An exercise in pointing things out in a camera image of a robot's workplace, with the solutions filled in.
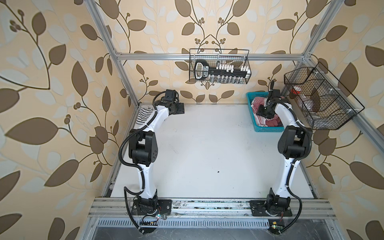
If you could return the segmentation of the red white striped tank top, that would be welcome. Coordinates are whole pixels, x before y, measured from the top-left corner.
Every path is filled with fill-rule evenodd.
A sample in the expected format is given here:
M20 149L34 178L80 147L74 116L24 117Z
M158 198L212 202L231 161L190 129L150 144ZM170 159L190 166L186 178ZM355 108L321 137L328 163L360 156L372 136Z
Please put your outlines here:
M277 114L264 113L259 111L265 107L265 97L254 97L251 102L251 109L258 127L272 128L272 127L283 127L283 123Z

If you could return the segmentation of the black white striped tank top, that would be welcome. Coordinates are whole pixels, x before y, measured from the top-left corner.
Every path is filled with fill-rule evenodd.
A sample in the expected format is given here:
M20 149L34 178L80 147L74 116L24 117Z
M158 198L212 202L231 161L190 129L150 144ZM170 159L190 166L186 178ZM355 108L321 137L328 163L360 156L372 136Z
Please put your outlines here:
M155 115L153 106L142 106L139 108L138 116L135 122L135 129L148 126Z

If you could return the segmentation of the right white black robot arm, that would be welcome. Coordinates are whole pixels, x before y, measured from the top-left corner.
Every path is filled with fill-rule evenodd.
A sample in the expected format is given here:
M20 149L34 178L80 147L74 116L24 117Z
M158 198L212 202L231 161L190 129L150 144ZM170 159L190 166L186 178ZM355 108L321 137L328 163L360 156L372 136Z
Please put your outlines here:
M289 100L283 98L279 90L269 91L265 104L259 107L257 115L266 119L277 115L284 127L278 141L278 152L282 155L283 165L279 170L278 180L270 188L263 205L268 215L276 216L289 210L292 197L299 199L293 194L291 183L299 163L311 151L313 132L298 119Z

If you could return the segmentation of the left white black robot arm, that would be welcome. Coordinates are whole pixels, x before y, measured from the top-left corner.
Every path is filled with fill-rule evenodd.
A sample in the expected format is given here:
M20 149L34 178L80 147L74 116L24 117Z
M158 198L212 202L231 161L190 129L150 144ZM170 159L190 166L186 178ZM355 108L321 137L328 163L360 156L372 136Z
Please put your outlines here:
M184 113L185 107L177 91L165 90L158 93L151 105L139 108L135 126L119 148L120 163L138 171L140 190L134 192L124 187L124 195L125 198L128 195L136 197L134 207L139 215L161 213L152 169L159 154L156 131L169 116Z

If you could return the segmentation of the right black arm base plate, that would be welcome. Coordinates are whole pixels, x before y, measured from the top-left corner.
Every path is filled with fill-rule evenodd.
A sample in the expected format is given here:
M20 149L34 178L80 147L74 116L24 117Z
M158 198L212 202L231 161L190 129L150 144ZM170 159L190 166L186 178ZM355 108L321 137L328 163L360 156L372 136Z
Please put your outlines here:
M292 217L293 213L290 208L268 206L266 201L252 200L249 201L253 217Z

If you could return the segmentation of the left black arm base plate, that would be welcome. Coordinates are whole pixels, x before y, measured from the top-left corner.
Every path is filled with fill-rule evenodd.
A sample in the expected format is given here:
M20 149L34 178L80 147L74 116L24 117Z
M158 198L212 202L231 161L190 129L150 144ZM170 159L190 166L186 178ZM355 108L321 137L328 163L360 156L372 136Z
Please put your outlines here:
M144 199L134 200L133 211L135 215L169 215L172 211L172 200Z

